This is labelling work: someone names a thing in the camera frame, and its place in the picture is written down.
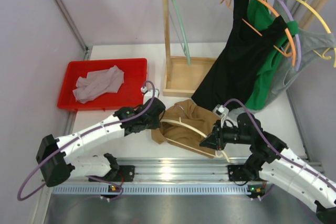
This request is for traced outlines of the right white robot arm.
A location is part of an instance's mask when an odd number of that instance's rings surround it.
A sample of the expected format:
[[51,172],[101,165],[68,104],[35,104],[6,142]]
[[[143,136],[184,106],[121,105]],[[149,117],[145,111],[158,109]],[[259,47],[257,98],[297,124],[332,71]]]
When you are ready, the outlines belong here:
[[200,146],[222,151],[227,144],[249,145],[251,155],[243,165],[249,180],[266,180],[304,203],[322,223],[335,223],[335,182],[264,131],[251,113],[240,114],[236,126],[216,121]]

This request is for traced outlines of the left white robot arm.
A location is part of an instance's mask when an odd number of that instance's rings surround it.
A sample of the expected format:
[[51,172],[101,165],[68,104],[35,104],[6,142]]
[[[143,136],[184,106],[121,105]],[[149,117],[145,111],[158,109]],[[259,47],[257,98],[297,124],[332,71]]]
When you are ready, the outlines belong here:
[[45,136],[36,161],[47,187],[55,187],[74,177],[94,176],[114,180],[119,165],[113,155],[85,157],[90,150],[110,140],[160,127],[165,105],[158,98],[135,108],[122,107],[103,121],[77,133]]

